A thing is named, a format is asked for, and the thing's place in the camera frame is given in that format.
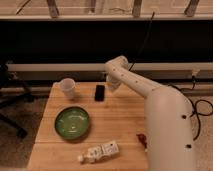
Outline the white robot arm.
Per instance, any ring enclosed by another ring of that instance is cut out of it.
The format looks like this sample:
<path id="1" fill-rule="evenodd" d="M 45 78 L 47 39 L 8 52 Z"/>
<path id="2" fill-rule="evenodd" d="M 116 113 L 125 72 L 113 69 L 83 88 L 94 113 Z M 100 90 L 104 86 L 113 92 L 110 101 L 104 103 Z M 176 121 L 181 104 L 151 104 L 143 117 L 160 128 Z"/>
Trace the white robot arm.
<path id="1" fill-rule="evenodd" d="M 180 91 L 128 70 L 128 60 L 118 56 L 105 63 L 111 91 L 121 83 L 145 99 L 149 171 L 197 171 L 190 100 Z"/>

